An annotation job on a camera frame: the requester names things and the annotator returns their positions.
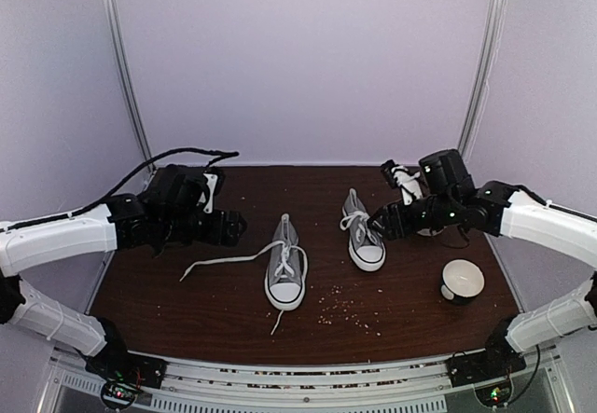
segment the robotic arm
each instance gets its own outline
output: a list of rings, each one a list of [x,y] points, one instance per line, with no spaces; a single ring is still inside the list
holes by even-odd
[[[475,188],[453,149],[422,158],[419,164],[430,195],[389,203],[369,219],[369,226],[386,239],[457,225],[538,243],[597,269],[597,218],[552,205],[524,186],[491,181]],[[391,180],[388,169],[386,163],[382,172]],[[487,340],[484,364],[499,373],[521,352],[597,325],[596,310],[597,272],[546,306],[503,320]]]
[[[150,245],[156,255],[172,242],[233,246],[246,223],[239,213],[214,208],[223,182],[217,168],[169,165],[139,195],[112,196],[88,210],[0,223],[0,324],[17,324],[74,347],[88,370],[105,379],[135,381],[146,370],[151,373],[143,378],[148,386],[159,386],[161,363],[129,354],[114,324],[61,305],[19,273],[69,256],[141,245]]]

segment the cup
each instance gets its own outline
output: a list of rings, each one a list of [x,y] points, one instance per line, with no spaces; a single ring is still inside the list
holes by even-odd
[[[463,306],[475,299],[485,287],[480,268],[470,261],[454,259],[441,272],[440,292],[453,304]]]

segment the shoe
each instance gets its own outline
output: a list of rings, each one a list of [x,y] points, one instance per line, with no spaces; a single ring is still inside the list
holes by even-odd
[[[284,214],[276,228],[271,248],[271,258],[265,275],[265,293],[270,303],[278,310],[296,309],[305,297],[307,278],[307,255],[299,247],[299,235],[290,223],[290,216]]]
[[[342,231],[349,230],[348,253],[353,262],[364,271],[379,270],[385,261],[382,236],[369,229],[369,214],[365,205],[351,189],[342,207],[344,217],[340,221]]]

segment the gray sneaker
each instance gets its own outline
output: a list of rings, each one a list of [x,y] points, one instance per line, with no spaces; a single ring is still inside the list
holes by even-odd
[[[308,263],[305,251],[299,247],[299,235],[290,223],[288,214],[282,216],[271,244],[273,247],[265,275],[265,293],[276,309],[294,310],[305,297]]]
[[[380,269],[385,261],[385,247],[382,236],[369,229],[369,214],[365,205],[351,189],[342,207],[344,217],[340,221],[342,231],[349,230],[348,253],[353,262],[364,271]]]

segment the dark brown tabletop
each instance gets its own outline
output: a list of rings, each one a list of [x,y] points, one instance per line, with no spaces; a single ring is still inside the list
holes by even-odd
[[[366,273],[348,256],[341,206],[354,187],[373,213],[399,198],[377,168],[227,168],[216,207],[240,211],[249,229],[231,249],[196,243],[152,258],[148,247],[118,252],[91,313],[114,321],[133,351],[235,364],[325,365],[395,361],[482,348],[497,322],[518,312],[506,279],[479,233],[465,249],[453,230],[439,238],[386,242],[383,267]],[[270,255],[254,262],[196,267],[196,260],[252,255],[289,213],[309,257],[307,292],[286,312],[263,289]],[[456,307],[439,293],[442,267],[476,263],[485,289]]]

